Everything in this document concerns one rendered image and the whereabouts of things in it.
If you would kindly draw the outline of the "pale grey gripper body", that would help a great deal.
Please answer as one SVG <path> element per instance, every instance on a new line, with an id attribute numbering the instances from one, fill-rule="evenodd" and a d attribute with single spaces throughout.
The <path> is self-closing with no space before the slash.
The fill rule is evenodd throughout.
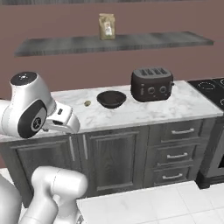
<path id="1" fill-rule="evenodd" d="M 78 117 L 73 113 L 66 115 L 53 114 L 46 118 L 43 129 L 77 134 L 80 130 L 80 126 Z"/>

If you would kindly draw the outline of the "black bowl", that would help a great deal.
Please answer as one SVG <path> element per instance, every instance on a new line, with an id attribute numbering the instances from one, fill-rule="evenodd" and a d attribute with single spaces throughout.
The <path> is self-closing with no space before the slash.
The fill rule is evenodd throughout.
<path id="1" fill-rule="evenodd" d="M 115 90 L 101 92 L 97 95 L 96 100 L 106 109 L 116 109 L 120 107 L 127 97 L 124 93 Z"/>

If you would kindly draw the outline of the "dark grey cupboard door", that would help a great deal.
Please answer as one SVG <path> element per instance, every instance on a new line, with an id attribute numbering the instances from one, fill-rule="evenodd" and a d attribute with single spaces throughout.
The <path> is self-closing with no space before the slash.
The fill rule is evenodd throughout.
<path id="1" fill-rule="evenodd" d="M 86 138 L 91 196 L 142 187 L 146 140 L 140 128 L 97 131 Z"/>
<path id="2" fill-rule="evenodd" d="M 31 178 L 39 166 L 55 166 L 63 169 L 81 171 L 77 141 L 73 139 L 75 161 L 70 152 L 69 136 L 45 137 L 14 143 L 10 147 L 9 171 L 15 186 L 22 195 L 27 208 L 33 198 Z"/>

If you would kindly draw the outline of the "dark grey toaster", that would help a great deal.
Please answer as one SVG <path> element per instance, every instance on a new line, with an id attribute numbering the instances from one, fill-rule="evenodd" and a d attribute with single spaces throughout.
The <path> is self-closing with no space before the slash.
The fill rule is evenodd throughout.
<path id="1" fill-rule="evenodd" d="M 139 102 L 165 101 L 172 94 L 173 74 L 162 67 L 142 67 L 131 75 L 130 92 Z"/>

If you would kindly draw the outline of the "tan paper bag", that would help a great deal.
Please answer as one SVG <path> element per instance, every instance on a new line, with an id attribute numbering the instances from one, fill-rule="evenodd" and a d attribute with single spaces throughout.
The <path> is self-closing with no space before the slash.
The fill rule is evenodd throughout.
<path id="1" fill-rule="evenodd" d="M 101 40 L 111 40 L 116 38 L 115 15 L 108 13 L 99 14 L 99 30 Z"/>

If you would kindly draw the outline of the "dark grey drawer front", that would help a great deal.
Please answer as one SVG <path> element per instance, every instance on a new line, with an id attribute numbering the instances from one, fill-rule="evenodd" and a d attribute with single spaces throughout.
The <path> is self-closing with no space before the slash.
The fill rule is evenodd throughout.
<path id="1" fill-rule="evenodd" d="M 191 120 L 152 125 L 150 127 L 149 143 L 155 145 L 197 137 L 201 124 L 201 120 Z"/>
<path id="2" fill-rule="evenodd" d="M 190 165 L 160 170 L 147 169 L 144 174 L 143 186 L 163 186 L 188 181 L 194 178 L 192 171 L 193 167 Z"/>
<path id="3" fill-rule="evenodd" d="M 192 162 L 194 159 L 200 158 L 203 152 L 204 147 L 199 143 L 149 148 L 146 165 L 148 168 L 158 168 L 165 165 Z"/>

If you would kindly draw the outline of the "black hob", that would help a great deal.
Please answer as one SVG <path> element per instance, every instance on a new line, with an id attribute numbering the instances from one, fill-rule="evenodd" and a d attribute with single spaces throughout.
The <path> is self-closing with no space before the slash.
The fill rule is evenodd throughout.
<path id="1" fill-rule="evenodd" d="M 224 112 L 224 78 L 189 80 L 188 83 Z"/>

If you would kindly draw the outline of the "dark oven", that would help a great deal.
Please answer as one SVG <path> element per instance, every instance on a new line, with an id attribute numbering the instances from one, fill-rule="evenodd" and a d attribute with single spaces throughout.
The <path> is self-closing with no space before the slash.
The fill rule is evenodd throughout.
<path id="1" fill-rule="evenodd" d="M 224 183 L 224 116 L 216 119 L 195 182 L 199 189 Z"/>

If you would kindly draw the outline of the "grey wall shelf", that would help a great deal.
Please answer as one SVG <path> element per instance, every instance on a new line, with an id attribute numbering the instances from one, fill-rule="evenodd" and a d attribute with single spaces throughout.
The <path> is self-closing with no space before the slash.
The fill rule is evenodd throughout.
<path id="1" fill-rule="evenodd" d="M 59 54 L 136 51 L 188 46 L 212 46 L 214 41 L 190 31 L 121 34 L 113 40 L 100 40 L 98 36 L 71 38 L 31 38 L 14 52 L 16 57 Z"/>

